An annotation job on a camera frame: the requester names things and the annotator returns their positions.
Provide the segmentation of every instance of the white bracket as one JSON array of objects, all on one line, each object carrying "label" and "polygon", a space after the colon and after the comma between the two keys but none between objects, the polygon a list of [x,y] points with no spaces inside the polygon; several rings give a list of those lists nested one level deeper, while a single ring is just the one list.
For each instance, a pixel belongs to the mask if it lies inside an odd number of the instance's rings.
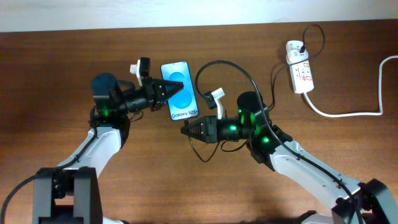
[{"label": "white bracket", "polygon": [[224,90],[222,88],[218,88],[215,91],[211,92],[211,95],[214,98],[214,101],[216,102],[217,105],[217,119],[223,118],[224,115],[224,108],[223,105],[221,104],[221,97],[225,96]]},{"label": "white bracket", "polygon": [[136,65],[130,65],[130,73],[131,74],[136,74],[139,86],[142,86],[141,74],[139,73],[140,63],[141,63],[141,61],[137,60],[137,64]]}]

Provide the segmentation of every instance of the white wall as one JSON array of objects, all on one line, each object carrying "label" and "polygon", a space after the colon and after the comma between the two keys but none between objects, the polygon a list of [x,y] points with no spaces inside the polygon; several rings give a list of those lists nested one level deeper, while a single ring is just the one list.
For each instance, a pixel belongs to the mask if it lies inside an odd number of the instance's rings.
[{"label": "white wall", "polygon": [[0,31],[398,18],[398,0],[0,0]]}]

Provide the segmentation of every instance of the wooden table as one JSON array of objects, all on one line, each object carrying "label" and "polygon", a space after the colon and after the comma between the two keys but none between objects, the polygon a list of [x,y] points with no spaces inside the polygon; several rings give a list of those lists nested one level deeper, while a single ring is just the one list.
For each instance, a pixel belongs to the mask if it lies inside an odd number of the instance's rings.
[{"label": "wooden table", "polygon": [[[205,63],[236,62],[271,102],[270,76],[285,63],[285,44],[301,39],[308,23],[150,29],[73,30],[0,34],[0,201],[41,167],[66,159],[86,138],[93,106],[91,79],[111,72],[133,80],[129,66],[152,59],[160,65],[187,61],[192,77]],[[311,61],[313,103],[328,113],[377,111],[380,62],[397,55],[398,21],[321,22],[326,47]],[[316,29],[307,35],[310,54],[320,48]],[[383,70],[382,116],[330,119],[317,115],[292,91],[284,70],[276,83],[274,124],[315,157],[336,170],[367,182],[377,178],[398,200],[398,63]],[[223,87],[230,116],[240,93],[252,90],[232,67],[215,65],[200,79],[202,91]],[[215,114],[198,97],[201,115]],[[236,223],[295,217],[328,210],[290,179],[259,165],[245,148],[218,151],[207,164],[192,152],[182,121],[169,110],[146,111],[133,123],[122,150],[99,178],[104,214],[132,223]],[[214,145],[195,141],[203,157]],[[7,210],[7,224],[29,223],[32,184]]]}]

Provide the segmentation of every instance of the power strip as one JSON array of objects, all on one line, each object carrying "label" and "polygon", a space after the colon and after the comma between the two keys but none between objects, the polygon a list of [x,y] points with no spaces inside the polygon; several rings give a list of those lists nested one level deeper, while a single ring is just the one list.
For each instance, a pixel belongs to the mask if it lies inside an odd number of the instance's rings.
[{"label": "power strip", "polygon": [[[308,58],[307,50],[300,53],[303,42],[299,40],[291,40],[286,44],[286,61],[288,64],[299,62]],[[290,75],[292,77],[293,90],[295,93],[307,93],[313,90],[313,81],[308,60],[289,66]]]}]

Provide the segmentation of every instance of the phone image on box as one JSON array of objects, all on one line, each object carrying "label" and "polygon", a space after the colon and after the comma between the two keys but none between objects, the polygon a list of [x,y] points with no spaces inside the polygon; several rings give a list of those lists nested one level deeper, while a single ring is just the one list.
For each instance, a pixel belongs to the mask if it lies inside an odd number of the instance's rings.
[{"label": "phone image on box", "polygon": [[184,84],[184,88],[168,100],[172,120],[178,121],[198,116],[197,99],[193,91],[188,63],[170,63],[162,65],[160,70],[164,80],[178,81]]}]

